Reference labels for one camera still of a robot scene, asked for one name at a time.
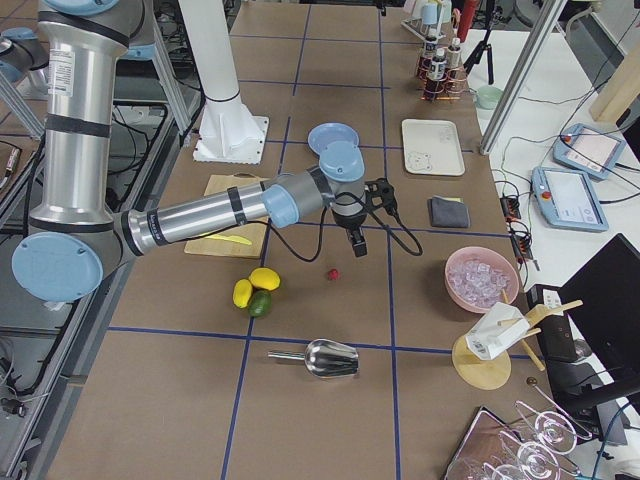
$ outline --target blue bowl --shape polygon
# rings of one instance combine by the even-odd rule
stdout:
[[[309,147],[318,155],[333,142],[350,142],[357,147],[359,141],[358,132],[344,123],[318,125],[309,132],[308,138]]]

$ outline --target table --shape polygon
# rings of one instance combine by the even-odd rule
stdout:
[[[388,176],[399,211],[425,254],[414,258],[368,223],[369,255],[355,259],[345,233],[325,229],[320,258],[298,262],[273,235],[256,260],[187,255],[181,244],[139,259],[66,437],[47,476],[114,478],[436,479],[480,405],[507,421],[516,399],[545,402],[525,385],[538,376],[517,348],[498,391],[479,391],[455,373],[451,346],[479,315],[447,296],[443,267],[467,245],[513,259],[470,96],[426,104],[412,77],[419,45],[404,14],[375,8],[243,3],[232,46],[244,102],[271,119],[262,177],[317,162],[306,146],[317,124],[358,131],[367,178]],[[403,118],[455,121],[467,173],[427,178],[402,168]],[[238,166],[177,160],[161,205],[202,194],[211,174]],[[428,225],[426,200],[463,196],[471,227]],[[283,235],[310,253],[317,216]],[[259,266],[281,275],[273,311],[250,319],[231,303],[234,283]],[[341,279],[326,272],[338,268]],[[318,380],[299,365],[267,358],[302,351],[315,338],[358,348],[354,378]]]
[[[527,38],[526,32],[493,32],[491,44],[494,52],[494,73],[495,85],[504,88],[507,79],[515,65],[515,61],[524,46]],[[478,41],[483,38],[483,32],[472,30],[469,32],[467,41],[463,44],[463,58],[468,55]],[[468,81],[471,88],[479,88],[487,82],[486,58],[480,65],[477,65],[471,72]],[[490,154],[491,166],[494,168],[496,180],[503,180],[505,177],[500,173],[504,167],[505,171],[515,173],[525,178],[530,178],[531,170],[538,165],[559,166],[553,161],[550,154],[550,146],[566,122],[568,126],[575,123],[585,123],[594,125],[602,131],[614,131],[615,125],[594,123],[589,115],[589,107],[597,98],[597,94],[587,99],[584,105],[575,111],[578,106],[578,99],[591,89],[591,82],[580,67],[577,59],[567,45],[564,36],[560,33],[553,33],[547,40],[539,61],[531,71],[521,97],[530,99],[542,99],[560,102],[567,99],[577,98],[575,101],[562,105],[552,105],[532,102],[519,99],[513,109],[506,126],[500,134],[498,142]],[[478,121],[482,131],[486,128],[491,118],[491,112],[478,110]],[[521,140],[512,140],[512,137],[524,137],[532,140],[544,140],[540,144],[533,144]],[[622,155],[619,163],[637,167],[637,159],[629,147]],[[637,181],[634,174],[627,174],[619,170],[618,173],[632,181]],[[521,193],[528,191],[528,185],[524,180],[506,173],[507,180],[516,184]],[[633,187],[619,178],[610,175],[607,180],[594,182],[594,187],[598,198],[610,200],[626,197],[635,193]],[[502,192],[502,184],[498,185],[498,191]],[[507,194],[512,194],[513,189],[506,188]],[[530,202],[528,196],[522,196],[520,210],[523,213],[525,223],[533,234],[532,250],[537,260],[540,270],[534,268],[531,262],[527,270],[521,270],[525,289],[535,284],[546,284],[562,286],[571,276],[584,265],[611,237],[618,232],[631,241],[636,248],[640,247],[640,228],[635,221],[637,218],[640,199],[603,206],[604,213],[609,222],[610,228],[603,233],[585,233],[577,231],[553,229],[548,226],[540,214],[535,200]],[[574,330],[574,336],[581,338],[580,333]],[[590,359],[596,372],[604,370],[602,364],[597,359]],[[603,381],[610,382],[612,379],[604,374]],[[625,413],[632,419],[633,425],[638,425],[640,419],[631,408]],[[637,431],[626,431],[630,446],[611,448],[611,452],[616,456],[612,462],[603,462],[599,477],[612,478],[617,473],[616,468],[624,462],[640,458],[640,435]],[[599,448],[599,442],[591,442],[576,452],[576,461],[583,467],[586,473],[591,473],[595,458],[595,450]]]

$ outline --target blue cable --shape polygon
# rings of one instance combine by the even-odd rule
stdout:
[[[602,446],[600,447],[600,450],[598,450],[598,457],[596,458],[596,464],[593,466],[593,474],[591,475],[591,480],[598,480],[596,478],[596,473],[598,473],[598,465],[600,464],[600,460],[602,460],[602,455],[604,454],[604,447],[607,446],[607,440],[609,439],[609,434],[611,434],[611,430],[613,429],[613,424],[616,423],[616,420],[618,419],[618,417],[622,415],[622,412],[624,411],[624,409],[627,408],[629,405],[631,405],[631,402],[627,402],[625,405],[620,407],[616,412],[616,414],[611,419],[611,421],[609,422],[607,431],[605,432],[604,438],[602,439]]]

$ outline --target bowl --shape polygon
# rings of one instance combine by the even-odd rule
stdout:
[[[493,110],[498,106],[502,90],[493,85],[484,85],[476,90],[476,103],[484,110]]]
[[[358,132],[344,123],[323,123],[309,132],[307,138],[311,150],[320,155],[333,142],[350,142],[356,147],[360,142]]]
[[[464,298],[460,293],[461,287],[454,285],[455,273],[460,273],[460,269],[464,267],[467,262],[477,261],[478,264],[488,265],[490,268],[489,275],[495,275],[501,277],[506,281],[507,285],[503,288],[497,286],[499,291],[504,290],[507,296],[507,302],[504,302],[501,294],[496,297],[496,302],[504,302],[511,304],[518,296],[520,290],[519,276],[515,268],[509,263],[509,261],[493,250],[484,247],[464,247],[457,250],[449,256],[447,263],[444,267],[444,282],[447,289],[447,293],[451,299],[460,307],[473,313],[487,313],[496,302],[491,305],[482,305],[482,301],[471,301],[469,297]]]

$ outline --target pink bowl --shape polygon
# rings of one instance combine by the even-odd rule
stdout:
[[[509,261],[499,253],[496,253],[493,250],[489,250],[488,248],[464,247],[453,252],[447,259],[447,263],[444,267],[444,283],[449,296],[454,302],[456,302],[465,310],[474,313],[487,313],[490,310],[489,308],[479,307],[467,302],[464,298],[458,295],[458,293],[456,293],[456,291],[453,289],[453,285],[451,285],[449,281],[449,276],[447,274],[449,273],[451,268],[453,268],[455,265],[465,263],[468,260],[478,260],[479,262],[486,263],[491,268],[502,270],[502,273],[509,279],[509,283],[505,287],[508,303],[512,303],[516,299],[516,297],[518,296],[518,291],[520,290],[520,277],[518,276],[515,268],[513,268],[513,266],[509,263]]]

